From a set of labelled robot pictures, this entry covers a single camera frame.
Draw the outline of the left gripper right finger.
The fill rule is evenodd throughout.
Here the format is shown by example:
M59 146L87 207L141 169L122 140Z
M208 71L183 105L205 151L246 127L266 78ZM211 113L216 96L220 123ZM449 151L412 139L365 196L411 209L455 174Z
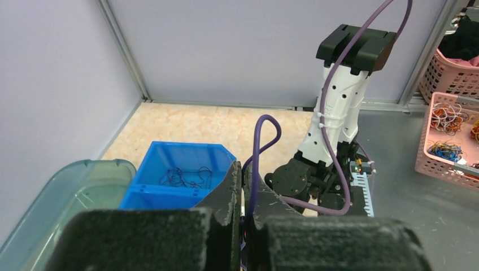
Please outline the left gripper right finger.
M276 257L281 246L277 226L286 218L295 219L301 214L285 203L262 178L256 191L254 212L245 226L243 265L247 270L279 270Z

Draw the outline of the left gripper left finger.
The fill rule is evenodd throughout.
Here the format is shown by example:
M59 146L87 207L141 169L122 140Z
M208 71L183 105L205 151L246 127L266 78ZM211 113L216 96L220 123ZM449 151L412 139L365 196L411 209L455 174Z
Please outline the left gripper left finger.
M240 270L241 184L241 163L234 161L223 180L197 204L211 212L204 270Z

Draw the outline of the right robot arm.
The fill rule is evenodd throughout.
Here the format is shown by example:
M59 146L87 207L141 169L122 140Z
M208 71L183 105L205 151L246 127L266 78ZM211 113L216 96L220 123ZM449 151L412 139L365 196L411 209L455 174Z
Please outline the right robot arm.
M316 58L324 62L324 84L309 128L297 152L265 181L298 213L310 199L322 207L333 196L335 212L351 207L350 161L359 144L358 118L371 75L383 69L398 35L395 32L342 24L320 44Z

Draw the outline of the blue three-compartment bin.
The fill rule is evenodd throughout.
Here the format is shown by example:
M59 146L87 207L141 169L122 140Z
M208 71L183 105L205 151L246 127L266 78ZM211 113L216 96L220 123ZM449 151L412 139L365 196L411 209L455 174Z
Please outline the blue three-compartment bin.
M119 209L192 208L235 160L221 144L153 141Z

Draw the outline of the teal translucent plastic tub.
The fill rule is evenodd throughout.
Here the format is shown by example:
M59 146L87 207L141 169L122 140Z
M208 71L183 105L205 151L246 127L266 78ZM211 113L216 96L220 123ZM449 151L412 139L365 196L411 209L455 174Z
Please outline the teal translucent plastic tub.
M136 174L123 159L80 160L54 174L1 248L1 270L43 270L78 213L118 208Z

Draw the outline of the pink perforated basket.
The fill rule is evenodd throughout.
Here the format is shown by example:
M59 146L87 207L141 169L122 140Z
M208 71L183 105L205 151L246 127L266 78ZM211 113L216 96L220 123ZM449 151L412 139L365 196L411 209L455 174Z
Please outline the pink perforated basket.
M478 100L434 93L415 170L478 192Z

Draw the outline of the pink basket at back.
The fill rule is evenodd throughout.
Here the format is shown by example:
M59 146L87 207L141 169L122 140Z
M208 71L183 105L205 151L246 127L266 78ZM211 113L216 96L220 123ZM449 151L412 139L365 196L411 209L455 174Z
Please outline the pink basket at back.
M437 49L418 90L427 103L435 92L478 99L478 56L470 60L447 58Z

